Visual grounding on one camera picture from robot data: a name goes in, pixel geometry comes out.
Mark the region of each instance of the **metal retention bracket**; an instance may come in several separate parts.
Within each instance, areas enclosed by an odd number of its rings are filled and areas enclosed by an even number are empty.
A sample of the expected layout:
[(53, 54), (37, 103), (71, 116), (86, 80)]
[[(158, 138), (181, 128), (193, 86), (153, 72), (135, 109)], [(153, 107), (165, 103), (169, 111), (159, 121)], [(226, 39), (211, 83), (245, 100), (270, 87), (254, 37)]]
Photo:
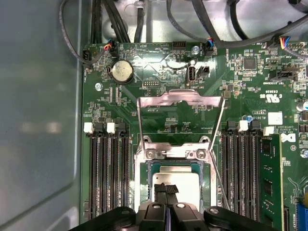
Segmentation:
[[(144, 136), (142, 132), (141, 108), (148, 106), (171, 106), (174, 103), (186, 101), (188, 105), (211, 105), (220, 108), (214, 124), (211, 138), (201, 137), (198, 143), (185, 143), (182, 146), (172, 146), (170, 143), (155, 143), (151, 138)], [(211, 205), (217, 205), (217, 178), (220, 175), (216, 166), (216, 156), (213, 145), (217, 136), (221, 117), (223, 114), (225, 99), (221, 96), (200, 96), (194, 90), (171, 90), (158, 97), (140, 97), (137, 99), (137, 113), (140, 129), (140, 144), (135, 155), (135, 205), (137, 211), (140, 205), (140, 164), (147, 160), (165, 159), (165, 157), (185, 158), (187, 160), (202, 160), (210, 164), (211, 172)]]
[(219, 107), (220, 113), (214, 125), (214, 131), (212, 132), (211, 144), (209, 146), (209, 151), (213, 149), (215, 138), (218, 132), (219, 124), (221, 121), (222, 113), (225, 106), (225, 99), (222, 96), (201, 96), (195, 90), (170, 90), (165, 92), (161, 96), (156, 97), (139, 97), (137, 99), (137, 113), (139, 121), (139, 130), (141, 137), (141, 148), (146, 150), (148, 147), (143, 142), (143, 132), (142, 132), (142, 117), (141, 108), (148, 106), (171, 106), (174, 103), (186, 101), (188, 105), (200, 105), (200, 106), (213, 106)]

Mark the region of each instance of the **microchip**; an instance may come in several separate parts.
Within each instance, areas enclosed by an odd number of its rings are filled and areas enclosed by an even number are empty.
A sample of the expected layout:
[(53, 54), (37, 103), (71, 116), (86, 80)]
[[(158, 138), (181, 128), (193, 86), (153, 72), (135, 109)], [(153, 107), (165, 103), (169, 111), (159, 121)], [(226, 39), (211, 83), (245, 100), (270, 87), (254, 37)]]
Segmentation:
[(264, 192), (267, 195), (272, 196), (272, 183), (269, 180), (264, 179), (263, 185), (264, 185)]
[(232, 96), (232, 92), (230, 90), (224, 90), (222, 94), (223, 94), (223, 97), (226, 99), (229, 99)]
[(257, 68), (257, 62), (255, 58), (244, 58), (244, 69), (255, 70)]
[(269, 155), (270, 152), (271, 152), (270, 142), (267, 140), (264, 140), (263, 145), (262, 145), (262, 153)]

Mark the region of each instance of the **black connector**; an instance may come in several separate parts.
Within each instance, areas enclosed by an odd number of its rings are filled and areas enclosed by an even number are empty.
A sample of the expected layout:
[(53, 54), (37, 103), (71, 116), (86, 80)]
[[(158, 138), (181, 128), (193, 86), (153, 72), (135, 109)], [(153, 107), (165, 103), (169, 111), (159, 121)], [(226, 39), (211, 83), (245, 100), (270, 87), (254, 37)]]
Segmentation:
[(249, 130), (261, 130), (261, 123), (258, 120), (253, 120), (250, 122)]
[(211, 46), (211, 43), (208, 41), (205, 45), (204, 45), (204, 55), (205, 56), (212, 56), (214, 52), (214, 47)]
[(226, 128), (227, 131), (234, 131), (236, 130), (236, 123), (235, 121), (232, 121), (232, 120), (228, 120), (227, 121), (227, 128)]
[(272, 49), (272, 48), (276, 48), (280, 46), (279, 37), (278, 36), (272, 37), (270, 41), (266, 42), (266, 46), (268, 49)]
[(290, 208), (284, 206), (283, 207), (283, 220), (284, 220), (284, 231), (290, 230)]
[(280, 82), (284, 80), (297, 81), (298, 80), (297, 71), (292, 71), (292, 70), (281, 71), (277, 73), (275, 77), (270, 78), (271, 82)]
[(185, 50), (186, 41), (175, 41), (172, 43), (172, 49), (174, 50)]
[(90, 61), (92, 59), (92, 54), (88, 49), (82, 50), (82, 57), (83, 59)]

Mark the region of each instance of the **logo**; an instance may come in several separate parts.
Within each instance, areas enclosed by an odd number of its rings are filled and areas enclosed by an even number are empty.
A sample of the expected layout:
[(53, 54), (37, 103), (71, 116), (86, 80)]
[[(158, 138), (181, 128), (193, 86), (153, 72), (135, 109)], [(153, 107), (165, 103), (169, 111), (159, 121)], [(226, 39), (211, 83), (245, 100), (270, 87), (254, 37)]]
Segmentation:
[(281, 134), (281, 142), (284, 143), (284, 142), (290, 142), (290, 143), (295, 143), (296, 142), (296, 135), (295, 133), (290, 133), (290, 134)]
[(280, 99), (282, 98), (282, 95), (279, 94), (261, 94), (261, 99), (266, 99), (267, 103), (280, 103)]

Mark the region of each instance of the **white slot latch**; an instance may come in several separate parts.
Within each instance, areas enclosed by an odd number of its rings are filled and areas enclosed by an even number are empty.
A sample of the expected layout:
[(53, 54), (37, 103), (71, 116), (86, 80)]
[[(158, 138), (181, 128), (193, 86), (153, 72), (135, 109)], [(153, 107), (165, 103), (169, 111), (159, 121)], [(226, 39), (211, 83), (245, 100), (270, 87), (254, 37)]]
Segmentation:
[(111, 134), (115, 134), (116, 131), (116, 125), (115, 123), (107, 123), (107, 132)]
[(239, 125), (237, 126), (238, 131), (247, 131), (248, 130), (248, 121), (240, 120)]
[(92, 134), (93, 131), (94, 131), (93, 124), (91, 122), (85, 122), (84, 125), (83, 125), (83, 131), (85, 133)]
[(271, 135), (271, 134), (274, 134), (274, 130), (275, 130), (275, 127), (273, 127), (273, 126), (264, 127), (264, 129), (263, 129), (263, 135), (264, 135), (264, 136), (269, 136), (269, 135)]

